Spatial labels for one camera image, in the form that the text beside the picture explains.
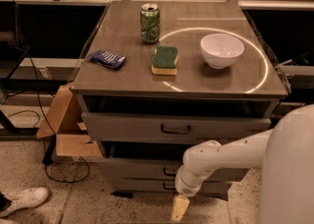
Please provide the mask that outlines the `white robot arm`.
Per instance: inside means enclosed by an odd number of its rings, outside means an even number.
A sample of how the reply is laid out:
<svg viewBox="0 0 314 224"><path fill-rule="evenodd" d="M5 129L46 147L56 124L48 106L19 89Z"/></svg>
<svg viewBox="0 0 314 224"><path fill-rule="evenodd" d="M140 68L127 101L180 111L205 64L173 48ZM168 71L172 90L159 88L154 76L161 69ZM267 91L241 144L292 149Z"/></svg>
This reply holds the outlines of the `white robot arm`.
<svg viewBox="0 0 314 224"><path fill-rule="evenodd" d="M227 168L262 170L258 224L314 224L314 105L287 113L271 130L186 150L175 180L172 220L181 221L205 180Z"/></svg>

